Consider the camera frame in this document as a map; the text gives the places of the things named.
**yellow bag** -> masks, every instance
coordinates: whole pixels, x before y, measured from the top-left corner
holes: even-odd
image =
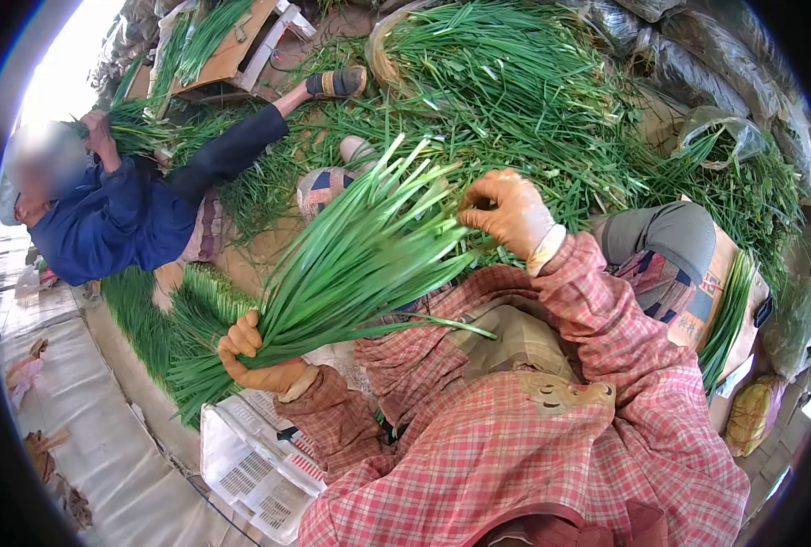
[[[787,385],[784,378],[767,375],[739,392],[725,432],[725,442],[731,454],[748,456],[758,447],[764,432],[769,432],[776,421]]]

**black pants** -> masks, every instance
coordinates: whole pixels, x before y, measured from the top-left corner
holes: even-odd
[[[186,165],[168,173],[164,183],[181,199],[197,206],[209,188],[234,181],[257,161],[267,145],[289,132],[281,113],[268,104],[226,129],[220,137],[204,143]]]

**gray pants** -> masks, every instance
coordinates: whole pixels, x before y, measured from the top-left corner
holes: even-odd
[[[617,213],[594,230],[607,262],[620,266],[643,250],[653,250],[700,285],[715,252],[713,217],[690,201]]]

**gloved hand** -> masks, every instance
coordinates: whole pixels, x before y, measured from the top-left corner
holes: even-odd
[[[482,210],[489,208],[491,200],[496,209]],[[458,220],[492,235],[527,263],[533,277],[558,252],[566,235],[565,228],[554,223],[533,183],[514,169],[491,170],[469,186]]]
[[[226,372],[233,380],[245,388],[263,389],[272,391],[282,397],[306,375],[312,376],[311,382],[317,376],[317,368],[309,366],[302,358],[290,359],[275,366],[266,368],[249,369],[236,359],[236,356],[244,354],[248,357],[256,357],[257,350],[263,346],[263,337],[257,330],[259,324],[259,312],[251,310],[246,315],[238,318],[237,323],[229,328],[227,336],[220,338],[217,344],[217,355],[223,361]],[[311,382],[307,382],[299,394],[289,393],[290,400],[295,399],[308,389]]]

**pink plaid shirt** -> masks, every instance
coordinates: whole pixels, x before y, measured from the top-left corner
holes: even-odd
[[[329,484],[302,519],[300,544],[473,545],[537,514],[603,531],[593,544],[638,543],[640,508],[662,516],[655,524],[670,545],[732,543],[749,480],[710,425],[697,356],[667,341],[666,325],[646,317],[605,265],[593,237],[567,236],[539,278],[482,269],[430,312],[458,319],[506,294],[538,299],[577,345],[586,380],[606,382],[608,404],[549,416],[519,383],[541,373],[466,383],[466,357],[443,340],[444,327],[356,346],[384,415],[409,424],[395,447],[379,441],[362,394],[328,366],[299,399],[278,403],[313,439]]]

